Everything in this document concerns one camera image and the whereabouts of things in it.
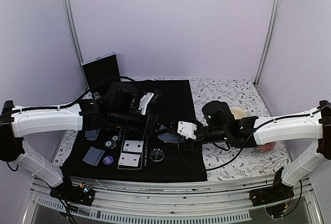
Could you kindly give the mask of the aluminium poker chip case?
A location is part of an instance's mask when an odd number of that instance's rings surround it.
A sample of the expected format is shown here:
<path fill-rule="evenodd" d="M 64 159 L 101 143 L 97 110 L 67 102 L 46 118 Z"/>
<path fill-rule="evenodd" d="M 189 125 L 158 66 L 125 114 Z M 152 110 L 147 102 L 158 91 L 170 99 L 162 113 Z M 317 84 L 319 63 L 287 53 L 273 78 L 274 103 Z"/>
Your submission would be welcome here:
<path fill-rule="evenodd" d="M 111 78 L 108 82 L 99 84 L 97 89 L 92 90 L 92 94 L 98 92 L 101 96 L 105 95 L 113 82 L 119 82 L 119 67 L 115 52 L 94 58 L 82 64 L 85 78 L 87 80 L 87 88 L 100 83 L 101 81 Z"/>

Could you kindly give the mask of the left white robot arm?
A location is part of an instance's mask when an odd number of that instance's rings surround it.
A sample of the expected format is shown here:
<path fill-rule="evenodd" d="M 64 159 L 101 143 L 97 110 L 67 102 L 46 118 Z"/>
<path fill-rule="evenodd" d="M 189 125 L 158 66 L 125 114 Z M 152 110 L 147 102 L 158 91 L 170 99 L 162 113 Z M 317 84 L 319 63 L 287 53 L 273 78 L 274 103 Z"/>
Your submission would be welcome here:
<path fill-rule="evenodd" d="M 98 99 L 80 97 L 62 106 L 22 107 L 8 100 L 1 113 L 1 161 L 24 167 L 32 176 L 56 188 L 65 200 L 73 200 L 77 189 L 60 167 L 54 167 L 25 140 L 25 135 L 72 130 L 97 131 L 112 128 L 149 132 L 153 115 L 149 107 L 161 91 L 139 95 L 135 86 L 114 82 Z"/>

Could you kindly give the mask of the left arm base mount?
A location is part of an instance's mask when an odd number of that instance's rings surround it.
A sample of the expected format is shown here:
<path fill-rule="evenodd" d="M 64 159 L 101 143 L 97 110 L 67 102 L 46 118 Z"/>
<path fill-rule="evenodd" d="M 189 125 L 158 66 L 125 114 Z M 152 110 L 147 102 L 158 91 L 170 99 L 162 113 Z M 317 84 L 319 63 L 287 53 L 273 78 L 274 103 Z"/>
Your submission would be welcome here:
<path fill-rule="evenodd" d="M 68 174 L 64 175 L 63 182 L 51 187 L 50 196 L 66 203 L 76 203 L 85 206 L 92 206 L 95 191 L 92 184 L 82 182 L 75 186 Z"/>

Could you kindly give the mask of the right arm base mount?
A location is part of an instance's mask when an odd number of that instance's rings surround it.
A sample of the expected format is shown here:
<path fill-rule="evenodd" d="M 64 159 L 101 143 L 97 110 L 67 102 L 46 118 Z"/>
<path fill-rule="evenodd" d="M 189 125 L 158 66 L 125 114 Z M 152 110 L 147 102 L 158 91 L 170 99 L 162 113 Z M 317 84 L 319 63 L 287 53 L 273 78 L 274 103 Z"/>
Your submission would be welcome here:
<path fill-rule="evenodd" d="M 293 186 L 287 186 L 283 183 L 281 178 L 284 167 L 280 168 L 274 177 L 273 184 L 271 186 L 251 190 L 249 192 L 249 198 L 253 206 L 260 206 L 275 203 L 282 200 L 289 200 L 289 203 L 282 203 L 275 206 L 267 207 L 266 213 L 273 219 L 282 218 L 286 215 L 292 198 L 294 197 Z"/>

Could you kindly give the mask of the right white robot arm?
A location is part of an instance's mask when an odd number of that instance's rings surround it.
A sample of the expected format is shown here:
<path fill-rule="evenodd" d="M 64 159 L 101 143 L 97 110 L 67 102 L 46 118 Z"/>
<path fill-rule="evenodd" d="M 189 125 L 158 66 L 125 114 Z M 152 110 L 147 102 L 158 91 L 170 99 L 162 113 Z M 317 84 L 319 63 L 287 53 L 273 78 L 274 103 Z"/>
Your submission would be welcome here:
<path fill-rule="evenodd" d="M 235 119 L 227 103 L 212 101 L 202 108 L 205 126 L 178 122 L 177 132 L 187 140 L 202 143 L 239 142 L 240 149 L 272 142 L 313 139 L 293 162 L 277 171 L 267 196 L 279 201 L 299 180 L 330 159 L 330 102 L 305 112 L 278 117 Z"/>

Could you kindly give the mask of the blue playing card deck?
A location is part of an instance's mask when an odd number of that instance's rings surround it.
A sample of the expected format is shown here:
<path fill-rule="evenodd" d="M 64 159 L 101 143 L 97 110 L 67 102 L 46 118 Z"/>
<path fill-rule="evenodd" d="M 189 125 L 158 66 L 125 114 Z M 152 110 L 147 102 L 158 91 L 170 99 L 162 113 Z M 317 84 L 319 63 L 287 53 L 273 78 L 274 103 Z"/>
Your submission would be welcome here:
<path fill-rule="evenodd" d="M 161 133 L 158 134 L 157 138 L 164 143 L 170 143 L 170 144 L 175 144 L 175 143 L 183 143 L 185 139 L 178 135 L 178 134 L 173 134 L 166 129 L 161 130 Z"/>

